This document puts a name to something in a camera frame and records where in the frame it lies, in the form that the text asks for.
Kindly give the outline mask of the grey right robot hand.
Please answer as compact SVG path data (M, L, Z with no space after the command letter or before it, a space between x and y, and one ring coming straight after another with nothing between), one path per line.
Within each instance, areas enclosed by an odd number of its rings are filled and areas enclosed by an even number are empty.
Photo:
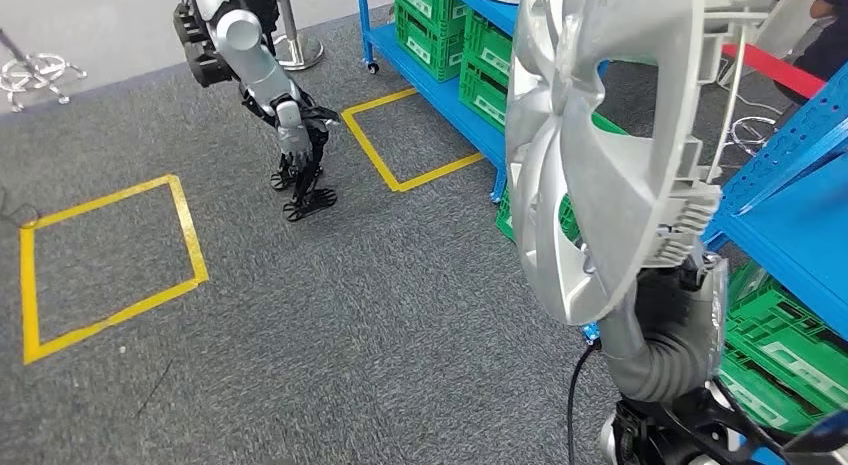
M699 270L648 269L598 321L602 351L622 395L666 402L717 372L724 343L728 260L707 254Z

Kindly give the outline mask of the standing humanoid robot hand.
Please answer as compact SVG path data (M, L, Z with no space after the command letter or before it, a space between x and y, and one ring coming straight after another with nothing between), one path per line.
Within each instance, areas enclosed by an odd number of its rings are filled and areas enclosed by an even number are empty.
M301 172L313 159L313 148L303 124L297 101L285 99L275 108L281 155L288 165Z

